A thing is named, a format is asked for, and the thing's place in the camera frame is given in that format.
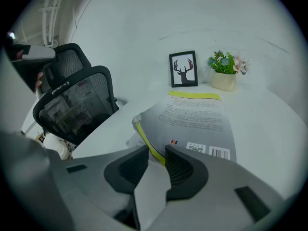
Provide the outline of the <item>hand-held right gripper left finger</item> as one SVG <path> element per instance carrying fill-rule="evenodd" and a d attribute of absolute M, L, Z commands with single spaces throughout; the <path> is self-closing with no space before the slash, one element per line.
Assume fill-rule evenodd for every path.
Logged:
<path fill-rule="evenodd" d="M 149 163 L 147 146 L 61 160 L 50 166 L 75 231 L 139 231 L 135 189 Z"/>

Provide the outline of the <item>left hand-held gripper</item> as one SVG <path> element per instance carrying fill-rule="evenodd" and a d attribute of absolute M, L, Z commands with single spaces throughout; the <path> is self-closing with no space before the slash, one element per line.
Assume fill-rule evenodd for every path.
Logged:
<path fill-rule="evenodd" d="M 53 48 L 27 43 L 11 45 L 14 61 L 50 60 Z M 36 96 L 22 80 L 4 48 L 0 50 L 0 130 L 20 131 Z"/>

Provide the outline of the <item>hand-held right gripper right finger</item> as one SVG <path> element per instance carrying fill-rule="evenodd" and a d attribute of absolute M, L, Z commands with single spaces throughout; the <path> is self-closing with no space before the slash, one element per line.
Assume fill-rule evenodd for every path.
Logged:
<path fill-rule="evenodd" d="M 166 147 L 171 188 L 152 231 L 267 231 L 287 202 L 267 183 L 227 159 Z"/>

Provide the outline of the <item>person's left hand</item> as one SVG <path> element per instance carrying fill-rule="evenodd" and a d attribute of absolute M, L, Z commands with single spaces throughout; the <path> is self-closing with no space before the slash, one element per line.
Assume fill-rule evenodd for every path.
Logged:
<path fill-rule="evenodd" d="M 39 72 L 38 76 L 37 76 L 37 81 L 35 84 L 35 89 L 34 92 L 37 91 L 37 89 L 39 88 L 39 86 L 42 84 L 41 78 L 43 77 L 44 73 L 43 72 Z"/>

